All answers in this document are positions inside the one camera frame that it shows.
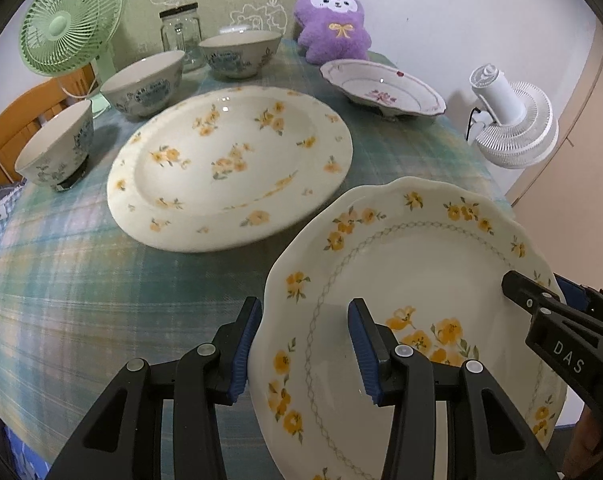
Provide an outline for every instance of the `glass jar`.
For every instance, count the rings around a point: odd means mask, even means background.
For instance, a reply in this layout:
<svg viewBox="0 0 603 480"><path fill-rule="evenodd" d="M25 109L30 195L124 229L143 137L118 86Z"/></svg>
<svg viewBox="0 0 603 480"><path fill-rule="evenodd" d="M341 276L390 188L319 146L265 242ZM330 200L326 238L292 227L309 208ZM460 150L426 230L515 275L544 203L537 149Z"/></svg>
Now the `glass jar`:
<svg viewBox="0 0 603 480"><path fill-rule="evenodd" d="M198 8L199 4L195 2L159 13L164 51L183 50L185 52L184 72L202 67L206 61L199 48L201 25L197 13Z"/></svg>

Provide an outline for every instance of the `hand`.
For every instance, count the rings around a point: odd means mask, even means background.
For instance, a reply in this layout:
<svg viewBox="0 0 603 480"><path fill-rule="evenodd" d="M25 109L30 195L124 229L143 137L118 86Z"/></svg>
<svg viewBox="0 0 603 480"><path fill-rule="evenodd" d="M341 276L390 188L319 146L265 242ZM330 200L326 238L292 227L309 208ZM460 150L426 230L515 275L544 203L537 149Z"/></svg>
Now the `hand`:
<svg viewBox="0 0 603 480"><path fill-rule="evenodd" d="M595 419L588 406L584 406L561 468L566 478L577 478L601 460L603 451L597 455L593 455L593 451L599 444L602 434L601 424Z"/></svg>

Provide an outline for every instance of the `blue floral bowl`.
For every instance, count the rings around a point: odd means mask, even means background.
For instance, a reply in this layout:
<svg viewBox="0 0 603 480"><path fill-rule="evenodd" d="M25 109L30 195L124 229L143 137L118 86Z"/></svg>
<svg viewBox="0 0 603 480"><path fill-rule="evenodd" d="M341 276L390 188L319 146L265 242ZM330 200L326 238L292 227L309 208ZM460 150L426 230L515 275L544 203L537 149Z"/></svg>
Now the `blue floral bowl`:
<svg viewBox="0 0 603 480"><path fill-rule="evenodd" d="M199 44L213 72L232 79L255 76L277 52L281 34L270 30L228 32Z"/></svg>
<svg viewBox="0 0 603 480"><path fill-rule="evenodd" d="M17 157L14 170L35 184L56 189L86 160L93 133L92 103L79 101L32 136Z"/></svg>
<svg viewBox="0 0 603 480"><path fill-rule="evenodd" d="M101 93L124 115L139 119L163 110L179 87L185 52L171 50L146 57L113 75Z"/></svg>

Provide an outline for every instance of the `wooden chair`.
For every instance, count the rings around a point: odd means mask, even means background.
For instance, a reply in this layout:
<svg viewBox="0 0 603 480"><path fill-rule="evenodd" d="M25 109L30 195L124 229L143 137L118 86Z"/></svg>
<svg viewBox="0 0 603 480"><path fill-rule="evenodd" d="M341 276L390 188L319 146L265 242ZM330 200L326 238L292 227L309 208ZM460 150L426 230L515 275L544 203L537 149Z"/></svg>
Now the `wooden chair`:
<svg viewBox="0 0 603 480"><path fill-rule="evenodd" d="M41 128L39 117L47 121L67 108L67 92L82 96L88 94L94 72L88 64L76 72L53 78L28 90L0 115L0 184L22 179L14 170L17 157L30 138Z"/></svg>

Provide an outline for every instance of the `floral plate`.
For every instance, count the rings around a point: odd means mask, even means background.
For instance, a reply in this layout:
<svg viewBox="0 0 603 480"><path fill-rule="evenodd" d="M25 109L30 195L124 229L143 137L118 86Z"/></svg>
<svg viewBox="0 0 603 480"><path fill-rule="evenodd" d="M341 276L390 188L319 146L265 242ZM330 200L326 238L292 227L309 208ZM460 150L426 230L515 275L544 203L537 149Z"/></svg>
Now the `floral plate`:
<svg viewBox="0 0 603 480"><path fill-rule="evenodd" d="M509 269L561 296L521 226L451 184L357 187L316 216L268 275L248 362L254 410L286 480L381 476L393 408L365 393L347 327L352 298L432 361L480 359L545 446L566 385L525 345L530 316L501 292ZM438 402L437 479L445 413Z"/></svg>
<svg viewBox="0 0 603 480"><path fill-rule="evenodd" d="M293 90L238 87L183 101L142 126L110 170L121 229L168 251L265 238L318 208L350 167L344 121Z"/></svg>
<svg viewBox="0 0 603 480"><path fill-rule="evenodd" d="M361 59L337 59L321 67L321 75L357 104L379 108L386 117L435 116L446 103L435 90L391 66Z"/></svg>

